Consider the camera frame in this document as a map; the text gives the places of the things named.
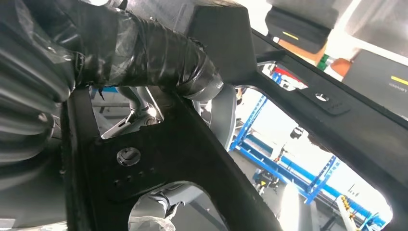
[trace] plastic wrap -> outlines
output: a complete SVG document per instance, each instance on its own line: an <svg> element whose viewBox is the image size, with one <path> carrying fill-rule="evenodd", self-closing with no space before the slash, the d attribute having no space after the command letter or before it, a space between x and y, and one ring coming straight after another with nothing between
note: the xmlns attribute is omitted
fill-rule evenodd
<svg viewBox="0 0 408 231"><path fill-rule="evenodd" d="M195 100L214 98L223 86L200 43L77 0L2 1L0 66L0 158L7 162L41 151L51 114L75 85L158 85Z"/></svg>
<svg viewBox="0 0 408 231"><path fill-rule="evenodd" d="M151 216L130 217L129 231L176 231L169 219Z"/></svg>
<svg viewBox="0 0 408 231"><path fill-rule="evenodd" d="M26 0L51 39L81 56L80 85L175 87L199 100L214 98L223 86L203 45L159 23L80 1L42 2L48 18L43 6Z"/></svg>

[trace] black metal frame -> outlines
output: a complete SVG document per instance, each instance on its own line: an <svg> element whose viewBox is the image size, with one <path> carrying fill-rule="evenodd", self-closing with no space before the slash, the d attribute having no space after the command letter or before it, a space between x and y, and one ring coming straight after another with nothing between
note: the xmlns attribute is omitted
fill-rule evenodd
<svg viewBox="0 0 408 231"><path fill-rule="evenodd" d="M288 92L257 70L251 78L228 83L264 93L378 188L394 210L394 219L386 230L408 227L407 181L388 165L400 161L401 167L406 162L400 155L408 153L406 121L290 52L283 55L283 48L256 31L253 39L255 48L264 47L255 50L263 62L265 56L278 61L301 77L308 89ZM261 55L274 50L280 51ZM209 194L230 230L280 230L273 213L191 102L158 87L149 89L164 122L107 140L100 138L88 89L75 90L64 103L61 120L69 229L125 231L130 211L142 195L168 183L191 182ZM314 92L332 100L315 101ZM376 132L386 139L374 136ZM117 152L127 147L141 152L140 161L130 167L116 161Z"/></svg>
<svg viewBox="0 0 408 231"><path fill-rule="evenodd" d="M172 182L191 182L210 195L230 230L280 230L191 102L158 87L150 91L164 121L107 140L99 137L88 89L75 90L64 104L69 229L125 231L132 207L145 193ZM140 150L141 158L124 167L116 154L127 147Z"/></svg>

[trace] factory floor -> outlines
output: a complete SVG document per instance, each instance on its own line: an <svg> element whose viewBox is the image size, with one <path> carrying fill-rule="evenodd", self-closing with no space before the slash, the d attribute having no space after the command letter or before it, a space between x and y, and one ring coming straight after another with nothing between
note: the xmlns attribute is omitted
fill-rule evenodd
<svg viewBox="0 0 408 231"><path fill-rule="evenodd" d="M243 157L238 151L230 152L235 163L253 183L252 176L257 167ZM274 214L281 211L281 198L284 185L276 191L272 188L265 190L262 197ZM303 203L305 199L299 196L299 231L320 231L321 227L333 215L332 209L326 204L315 200L311 205ZM172 219L177 231L227 231L222 219L212 205L206 194L199 196L193 203L178 208L176 216ZM345 231L343 221L337 218L336 222L327 229L328 231Z"/></svg>

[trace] yellow object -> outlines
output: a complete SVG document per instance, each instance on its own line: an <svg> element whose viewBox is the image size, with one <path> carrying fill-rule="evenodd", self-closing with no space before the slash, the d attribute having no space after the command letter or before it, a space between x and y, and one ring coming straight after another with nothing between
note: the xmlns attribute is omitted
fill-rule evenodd
<svg viewBox="0 0 408 231"><path fill-rule="evenodd" d="M289 37L291 37L291 38L295 39L295 40L299 40L299 38L298 38L298 37L296 37L296 36L294 36L294 35L292 35L292 34L289 34L289 33L288 33L288 32L286 32L286 31L282 31L282 33L283 33L284 35L287 35L287 36L289 36Z"/></svg>
<svg viewBox="0 0 408 231"><path fill-rule="evenodd" d="M408 85L408 81L403 80L403 79L401 79L401 78L398 78L398 77L395 77L395 76L391 76L391 79L394 80L394 81L400 82L400 83L402 83L402 84Z"/></svg>

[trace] black cover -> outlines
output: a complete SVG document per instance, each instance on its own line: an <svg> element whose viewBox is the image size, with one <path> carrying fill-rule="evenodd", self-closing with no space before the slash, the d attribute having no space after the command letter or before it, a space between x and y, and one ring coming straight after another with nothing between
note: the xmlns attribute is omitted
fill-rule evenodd
<svg viewBox="0 0 408 231"><path fill-rule="evenodd" d="M331 31L330 28L277 7L272 7L265 18L265 22L270 35L279 37L313 54L323 48Z"/></svg>

